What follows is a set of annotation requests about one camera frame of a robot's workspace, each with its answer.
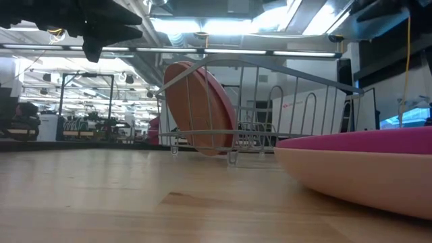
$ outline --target orange plate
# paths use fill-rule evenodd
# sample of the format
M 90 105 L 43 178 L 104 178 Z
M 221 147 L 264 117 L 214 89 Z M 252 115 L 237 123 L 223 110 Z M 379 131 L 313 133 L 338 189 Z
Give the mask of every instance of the orange plate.
M 167 84 L 177 75 L 187 70 L 190 66 L 186 63 L 171 64 L 165 70 L 164 83 Z M 188 104 L 188 83 L 189 83 L 189 99 L 190 108 Z M 209 96 L 205 86 L 205 79 L 198 73 L 193 72 L 186 78 L 180 80 L 178 83 L 169 87 L 165 91 L 167 104 L 173 118 L 181 131 L 191 130 L 211 130 L 210 125 L 210 112 L 208 105 L 208 98 L 210 99 L 211 118 L 214 130 L 230 130 L 232 129 L 230 117 L 227 114 L 225 105 L 217 96 L 217 93 L 210 88 Z M 192 112 L 192 121 L 190 120 L 190 112 Z M 226 146 L 232 134 L 215 134 L 213 135 L 214 147 Z M 188 143 L 197 147 L 213 147 L 212 135 L 210 134 L 197 134 L 186 136 Z M 204 155 L 214 156 L 220 152 L 215 149 L 197 148 L 199 152 Z
M 432 155 L 275 148 L 275 156 L 293 178 L 313 190 L 432 219 Z
M 190 67 L 192 67 L 194 65 L 193 63 L 191 63 L 189 61 L 181 61 L 181 63 L 186 63 Z M 232 106 L 230 98 L 228 97 L 225 89 L 222 87 L 222 85 L 216 80 L 216 78 L 210 72 L 206 71 L 205 68 L 200 67 L 200 68 L 198 68 L 197 71 L 201 75 L 201 77 L 203 78 L 204 85 L 207 85 L 205 83 L 206 74 L 207 74 L 207 80 L 209 81 L 210 89 L 212 89 L 212 90 L 214 90 L 214 92 L 216 92 L 217 98 L 220 99 L 220 101 L 223 103 L 223 105 L 225 107 L 225 112 L 227 113 L 229 120 L 231 121 L 229 128 L 231 130 L 236 130 L 236 128 L 235 128 L 235 126 L 236 126 L 236 112 L 234 111 L 234 108 Z M 225 141 L 225 147 L 231 147 L 233 139 L 234 139 L 233 134 L 227 134 L 227 140 Z

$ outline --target ceiling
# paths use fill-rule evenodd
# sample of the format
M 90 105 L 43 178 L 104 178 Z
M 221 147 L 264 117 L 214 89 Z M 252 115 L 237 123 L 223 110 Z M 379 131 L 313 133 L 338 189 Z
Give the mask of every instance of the ceiling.
M 168 5 L 151 5 L 149 0 L 115 0 L 125 8 L 143 18 L 143 23 L 137 26 L 143 32 L 143 37 L 118 43 L 116 47 L 212 47 L 220 49 L 271 49 L 271 50 L 306 50 L 334 52 L 336 44 L 331 43 L 325 34 L 342 14 L 349 10 L 353 0 L 170 0 Z M 199 23 L 200 30 L 210 30 L 211 21 L 243 21 L 254 26 L 258 33 L 244 32 L 233 22 L 225 22 L 223 31 L 235 30 L 229 35 L 208 32 L 200 36 L 191 32 L 166 33 L 155 20 L 178 24 L 180 20 L 192 20 Z M 81 37 L 72 38 L 66 33 L 64 37 L 55 36 L 35 30 L 32 23 L 24 22 L 19 26 L 26 31 L 11 31 L 0 29 L 0 43 L 17 44 L 53 44 L 82 45 Z M 22 67 L 30 67 L 24 72 L 25 91 L 23 99 L 39 102 L 55 107 L 60 93 L 56 86 L 61 83 L 62 73 L 98 72 L 115 75 L 114 116 L 123 116 L 126 112 L 142 114 L 147 119 L 153 117 L 157 110 L 156 100 L 147 98 L 149 90 L 161 85 L 163 70 L 171 59 L 179 59 L 178 55 L 162 55 L 157 53 L 103 53 L 98 63 L 85 59 L 80 51 L 33 51 L 33 50 L 0 50 L 0 56 L 15 57 L 21 61 Z M 194 59 L 203 58 L 196 55 Z M 273 58 L 274 62 L 283 63 L 283 57 Z M 43 80 L 44 73 L 51 74 L 51 81 Z M 134 83 L 126 84 L 126 74 L 133 75 Z M 70 85 L 65 90 L 66 111 L 76 113 L 97 110 L 105 113 L 106 97 L 109 96 L 110 80 L 104 78 L 76 77 L 73 81 L 78 87 Z M 48 94 L 41 94 L 41 88 L 46 88 Z

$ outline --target white wall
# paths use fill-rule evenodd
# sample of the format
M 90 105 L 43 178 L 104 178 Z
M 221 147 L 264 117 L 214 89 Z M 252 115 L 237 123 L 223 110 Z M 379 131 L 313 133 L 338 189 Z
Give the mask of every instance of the white wall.
M 336 61 L 330 60 L 293 60 L 289 59 L 284 63 L 289 68 L 306 72 L 315 76 L 326 78 L 329 80 L 336 81 Z M 209 67 L 209 71 L 216 77 L 221 84 L 239 85 L 241 68 L 235 69 L 234 67 Z M 295 91 L 296 77 L 272 72 L 264 68 L 259 69 L 259 75 L 268 76 L 267 83 L 258 83 L 256 92 L 257 101 L 267 101 L 271 89 L 279 85 L 282 87 L 283 95 L 292 95 Z M 257 76 L 256 67 L 245 67 L 243 73 L 243 89 L 242 89 L 242 106 L 245 107 L 248 101 L 254 99 L 255 80 Z M 325 88 L 325 85 L 299 79 L 297 93 L 306 92 L 309 90 L 316 90 Z M 234 105 L 238 103 L 238 88 L 226 88 L 227 94 Z M 271 94 L 271 99 L 280 97 L 281 93 L 278 89 L 274 89 Z M 247 120 L 246 113 L 242 112 L 242 119 Z
M 309 96 L 309 91 L 300 92 L 296 95 L 294 110 L 294 95 L 292 94 L 284 96 L 283 100 L 281 98 L 273 100 L 272 121 L 276 130 L 279 125 L 279 116 L 281 116 L 279 131 L 282 133 L 323 135 L 340 132 L 346 94 L 340 90 L 336 92 L 334 88 L 329 88 L 329 90 L 320 88 L 311 92 L 315 94 L 316 100 L 312 95 Z

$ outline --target cable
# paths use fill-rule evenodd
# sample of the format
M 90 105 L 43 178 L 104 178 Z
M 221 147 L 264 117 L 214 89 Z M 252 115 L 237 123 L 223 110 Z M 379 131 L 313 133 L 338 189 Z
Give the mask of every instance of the cable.
M 48 32 L 50 33 L 57 33 L 57 32 L 61 32 L 63 29 L 62 28 L 58 28 L 56 30 L 48 30 Z
M 404 96 L 402 97 L 402 109 L 399 113 L 399 128 L 402 128 L 406 101 L 406 92 L 408 90 L 408 73 L 410 71 L 410 56 L 411 56 L 411 17 L 408 17 L 408 32 L 407 32 L 407 45 L 406 45 L 406 70 L 405 70 L 405 87 Z

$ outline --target wooden surface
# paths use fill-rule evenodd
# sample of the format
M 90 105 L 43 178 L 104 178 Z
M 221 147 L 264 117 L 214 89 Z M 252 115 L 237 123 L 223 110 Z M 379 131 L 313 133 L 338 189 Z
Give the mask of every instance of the wooden surface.
M 0 153 L 0 242 L 432 242 L 432 222 L 324 196 L 273 155 Z

